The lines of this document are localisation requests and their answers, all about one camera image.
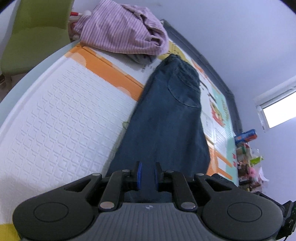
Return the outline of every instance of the jeans pocket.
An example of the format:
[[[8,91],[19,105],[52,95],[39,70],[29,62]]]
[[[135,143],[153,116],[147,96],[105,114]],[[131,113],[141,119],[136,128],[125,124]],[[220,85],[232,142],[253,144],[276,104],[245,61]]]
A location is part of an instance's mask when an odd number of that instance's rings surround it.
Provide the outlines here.
[[[201,107],[199,88],[193,86],[187,80],[182,80],[173,75],[168,81],[168,89],[181,104],[194,108]]]

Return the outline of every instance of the window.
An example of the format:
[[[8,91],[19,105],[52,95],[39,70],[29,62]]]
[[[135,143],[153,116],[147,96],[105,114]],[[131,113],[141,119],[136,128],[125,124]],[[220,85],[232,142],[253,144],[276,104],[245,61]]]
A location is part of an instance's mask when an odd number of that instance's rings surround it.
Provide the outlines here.
[[[296,117],[296,77],[254,100],[264,131]]]

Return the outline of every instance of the cartoon print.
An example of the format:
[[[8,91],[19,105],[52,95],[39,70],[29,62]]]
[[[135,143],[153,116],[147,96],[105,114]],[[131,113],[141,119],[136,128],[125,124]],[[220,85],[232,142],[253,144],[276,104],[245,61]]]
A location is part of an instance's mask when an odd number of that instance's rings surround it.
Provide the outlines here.
[[[222,113],[218,110],[216,105],[210,101],[211,109],[212,109],[212,116],[213,119],[222,127],[225,126],[224,119],[222,118]]]
[[[228,112],[228,107],[227,107],[224,100],[222,100],[222,106],[223,106],[224,113],[226,115],[226,121],[228,121],[230,116],[229,116],[229,112]]]

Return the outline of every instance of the floor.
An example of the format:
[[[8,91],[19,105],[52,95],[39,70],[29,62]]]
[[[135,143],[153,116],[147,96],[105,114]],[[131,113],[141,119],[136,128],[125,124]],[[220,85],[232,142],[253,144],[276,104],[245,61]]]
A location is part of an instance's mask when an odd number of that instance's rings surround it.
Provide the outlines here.
[[[12,77],[12,87],[14,87],[26,74],[19,74]],[[8,94],[8,89],[4,88],[0,90],[0,102],[4,99],[4,97]]]

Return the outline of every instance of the green chair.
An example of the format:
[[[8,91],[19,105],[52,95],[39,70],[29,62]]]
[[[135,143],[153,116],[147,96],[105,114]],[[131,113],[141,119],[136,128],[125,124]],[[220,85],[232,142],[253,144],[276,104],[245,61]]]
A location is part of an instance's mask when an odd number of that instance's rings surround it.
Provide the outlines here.
[[[27,73],[70,43],[68,19],[74,0],[21,0],[0,67],[8,89],[11,76]]]

